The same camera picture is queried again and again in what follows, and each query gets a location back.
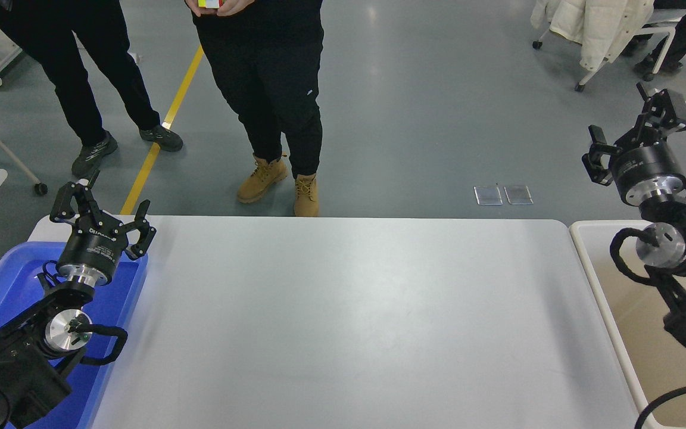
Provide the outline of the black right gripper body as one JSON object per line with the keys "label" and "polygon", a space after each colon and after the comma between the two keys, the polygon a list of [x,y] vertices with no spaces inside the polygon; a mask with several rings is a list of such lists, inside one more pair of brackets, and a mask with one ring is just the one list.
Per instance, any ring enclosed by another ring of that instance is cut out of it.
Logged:
{"label": "black right gripper body", "polygon": [[620,154],[610,171],[621,195],[674,195],[686,190],[686,177],[667,143],[640,145],[619,139]]}

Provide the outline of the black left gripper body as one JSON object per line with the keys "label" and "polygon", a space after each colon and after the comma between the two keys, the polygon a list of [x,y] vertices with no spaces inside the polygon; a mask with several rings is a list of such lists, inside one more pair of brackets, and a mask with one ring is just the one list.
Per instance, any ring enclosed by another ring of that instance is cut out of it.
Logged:
{"label": "black left gripper body", "polygon": [[59,275],[66,278],[73,267],[87,266],[100,272],[101,278],[112,279],[125,248],[120,237],[111,236],[120,227],[121,220],[106,218],[101,223],[98,225],[90,218],[76,220],[57,262]]}

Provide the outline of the person's left hand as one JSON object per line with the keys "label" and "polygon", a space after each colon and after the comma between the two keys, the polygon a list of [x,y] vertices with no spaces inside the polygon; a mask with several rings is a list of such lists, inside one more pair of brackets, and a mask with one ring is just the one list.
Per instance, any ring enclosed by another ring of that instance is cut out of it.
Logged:
{"label": "person's left hand", "polygon": [[233,16],[239,14],[253,3],[255,3],[255,0],[226,0],[217,9],[217,15],[220,17]]}

